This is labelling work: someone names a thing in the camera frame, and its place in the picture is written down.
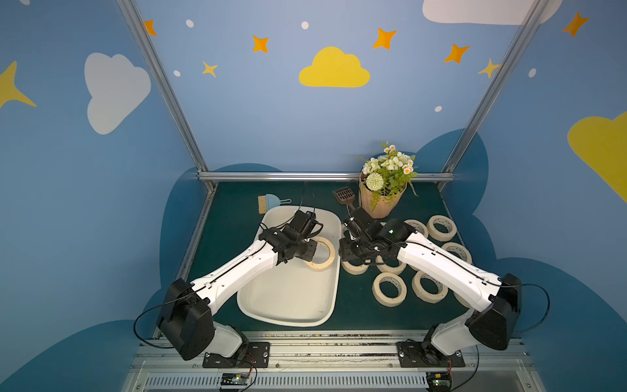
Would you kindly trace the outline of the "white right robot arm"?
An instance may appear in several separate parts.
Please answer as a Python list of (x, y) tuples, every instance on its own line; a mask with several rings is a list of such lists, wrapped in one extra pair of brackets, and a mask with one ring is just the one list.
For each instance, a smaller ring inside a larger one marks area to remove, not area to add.
[(508, 348), (522, 310), (520, 279), (512, 274), (500, 277), (465, 263), (402, 220), (391, 219), (382, 225), (357, 208), (343, 224), (351, 237), (340, 240), (342, 261), (394, 258), (440, 282), (470, 305), (465, 314), (428, 331), (421, 343), (427, 357), (441, 359), (478, 345), (496, 351)]

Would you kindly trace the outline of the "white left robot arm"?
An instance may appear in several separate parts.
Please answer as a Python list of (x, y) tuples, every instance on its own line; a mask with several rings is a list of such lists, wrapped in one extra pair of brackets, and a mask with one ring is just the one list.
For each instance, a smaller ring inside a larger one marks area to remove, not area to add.
[(312, 231), (322, 225), (314, 212), (298, 210), (286, 225), (261, 230), (246, 250), (219, 269), (190, 283), (176, 280), (160, 306), (157, 328), (184, 360), (205, 350), (232, 357), (242, 346), (243, 336), (229, 326), (215, 324), (213, 316), (256, 276), (293, 258), (312, 261), (318, 245)]

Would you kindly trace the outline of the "cream masking tape roll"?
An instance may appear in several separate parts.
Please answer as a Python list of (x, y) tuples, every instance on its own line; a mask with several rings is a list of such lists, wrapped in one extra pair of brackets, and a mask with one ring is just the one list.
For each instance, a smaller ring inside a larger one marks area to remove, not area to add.
[[(422, 281), (426, 279), (431, 281), (437, 288), (436, 293), (428, 292), (422, 284)], [(411, 287), (415, 295), (423, 302), (429, 304), (437, 304), (441, 302), (448, 294), (448, 287), (441, 284), (439, 281), (426, 274), (424, 271), (417, 271), (416, 275), (411, 281)]]
[(425, 238), (429, 238), (429, 230), (425, 224), (418, 220), (407, 219), (404, 221), (406, 224), (410, 225), (413, 229), (415, 229), (418, 233), (421, 233)]
[(351, 274), (351, 275), (364, 274), (368, 270), (368, 267), (369, 267), (369, 265), (366, 265), (366, 264), (355, 266), (351, 264), (349, 261), (342, 261), (341, 266), (344, 269), (344, 271), (346, 271), (348, 274)]
[(467, 264), (470, 264), (470, 265), (473, 264), (472, 256), (470, 252), (468, 251), (466, 247), (464, 247), (463, 245), (460, 245), (459, 243), (452, 243), (452, 242), (444, 243), (444, 245), (442, 245), (442, 250), (446, 251), (447, 253), (452, 254), (453, 256), (456, 256), (457, 258), (461, 259)]
[(457, 292), (453, 293), (455, 298), (458, 300), (458, 302), (463, 305), (464, 307), (468, 308), (468, 309), (472, 309), (473, 306), (467, 302), (461, 295), (459, 295)]
[(385, 272), (375, 277), (372, 293), (380, 305), (394, 308), (406, 300), (408, 289), (401, 277)]
[(439, 242), (449, 242), (457, 235), (457, 226), (453, 220), (442, 215), (432, 216), (427, 229), (429, 236)]
[(306, 261), (305, 265), (314, 272), (323, 272), (331, 268), (336, 259), (336, 249), (332, 242), (323, 237), (313, 237), (317, 248), (312, 261)]
[(400, 275), (406, 269), (407, 265), (404, 262), (397, 261), (396, 266), (390, 266), (381, 256), (378, 256), (375, 262), (375, 266), (382, 273)]

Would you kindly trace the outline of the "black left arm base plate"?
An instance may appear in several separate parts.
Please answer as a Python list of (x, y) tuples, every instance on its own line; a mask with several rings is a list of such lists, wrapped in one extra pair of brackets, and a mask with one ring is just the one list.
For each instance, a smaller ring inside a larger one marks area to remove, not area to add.
[(203, 368), (267, 368), (271, 344), (264, 341), (245, 341), (231, 357), (206, 353)]

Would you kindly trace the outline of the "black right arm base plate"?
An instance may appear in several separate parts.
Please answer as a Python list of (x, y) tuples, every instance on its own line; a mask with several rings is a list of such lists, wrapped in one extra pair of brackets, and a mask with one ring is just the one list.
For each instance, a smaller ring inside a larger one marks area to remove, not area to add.
[(453, 355), (446, 356), (429, 345), (425, 347), (422, 342), (413, 340), (398, 341), (396, 350), (402, 368), (465, 367), (465, 360), (459, 351)]

